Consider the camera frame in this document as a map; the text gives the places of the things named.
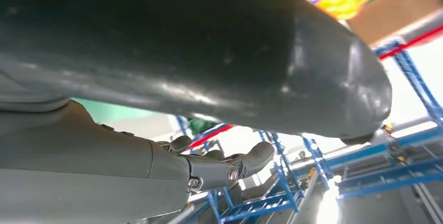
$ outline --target robotic hand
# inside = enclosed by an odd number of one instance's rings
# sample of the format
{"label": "robotic hand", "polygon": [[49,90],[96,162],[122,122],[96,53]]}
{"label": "robotic hand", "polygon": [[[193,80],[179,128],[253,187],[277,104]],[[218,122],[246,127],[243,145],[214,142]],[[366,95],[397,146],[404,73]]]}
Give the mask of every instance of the robotic hand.
{"label": "robotic hand", "polygon": [[182,155],[191,139],[156,143],[93,122],[74,101],[49,112],[0,111],[0,216],[7,223],[123,223],[181,209],[190,191],[260,171],[270,143],[248,154]]}

